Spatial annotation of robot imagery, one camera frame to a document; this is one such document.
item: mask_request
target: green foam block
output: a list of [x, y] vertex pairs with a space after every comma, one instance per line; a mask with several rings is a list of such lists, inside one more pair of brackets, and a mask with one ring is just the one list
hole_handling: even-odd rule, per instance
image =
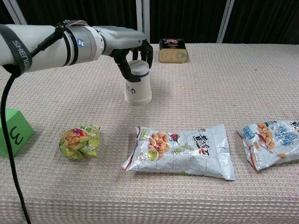
[[[26, 121], [23, 114], [16, 109], [7, 108], [6, 123], [9, 132], [10, 142], [14, 156], [19, 152], [23, 145], [33, 135], [34, 131]], [[2, 124], [0, 122], [0, 156], [8, 157], [7, 146], [3, 135]]]

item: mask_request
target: background wall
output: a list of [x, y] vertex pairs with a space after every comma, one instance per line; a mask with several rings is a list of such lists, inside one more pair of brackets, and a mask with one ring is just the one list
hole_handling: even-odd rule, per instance
[[[149, 0], [150, 42], [216, 42], [227, 0]], [[82, 19], [137, 29], [136, 0], [17, 0], [28, 24]], [[13, 23], [0, 1], [0, 23]], [[299, 0], [235, 0], [224, 43], [299, 44]]]

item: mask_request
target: snack bag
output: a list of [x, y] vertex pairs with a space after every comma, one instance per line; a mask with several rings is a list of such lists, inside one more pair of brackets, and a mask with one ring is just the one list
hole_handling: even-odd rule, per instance
[[126, 171], [166, 172], [204, 175], [235, 180], [224, 125], [182, 132], [161, 132], [136, 127]]
[[248, 161], [255, 170], [299, 159], [299, 122], [278, 120], [257, 123], [237, 131]]
[[96, 157], [100, 145], [99, 129], [98, 125], [80, 125], [67, 130], [60, 139], [60, 151], [75, 160], [82, 159], [83, 155]]

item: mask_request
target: beige tablecloth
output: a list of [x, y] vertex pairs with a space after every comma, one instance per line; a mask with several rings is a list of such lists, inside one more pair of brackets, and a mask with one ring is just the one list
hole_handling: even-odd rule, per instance
[[[298, 223], [299, 164], [257, 173], [236, 130], [273, 119], [299, 119], [299, 45], [187, 44], [185, 64], [158, 61], [152, 101], [131, 106], [113, 59], [27, 73], [7, 106], [35, 135], [15, 157], [32, 223]], [[0, 69], [0, 89], [8, 80]], [[101, 125], [99, 157], [69, 161], [61, 133]], [[224, 124], [236, 181], [125, 172], [135, 126], [165, 131]], [[24, 223], [9, 161], [0, 158], [0, 223]]]

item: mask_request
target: white paper cup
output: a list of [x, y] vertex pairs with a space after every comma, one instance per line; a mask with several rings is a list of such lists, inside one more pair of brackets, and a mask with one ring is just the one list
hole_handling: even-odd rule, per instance
[[129, 62], [132, 75], [139, 76], [141, 81], [131, 83], [126, 80], [125, 100], [132, 105], [143, 105], [151, 101], [149, 64], [142, 60]]

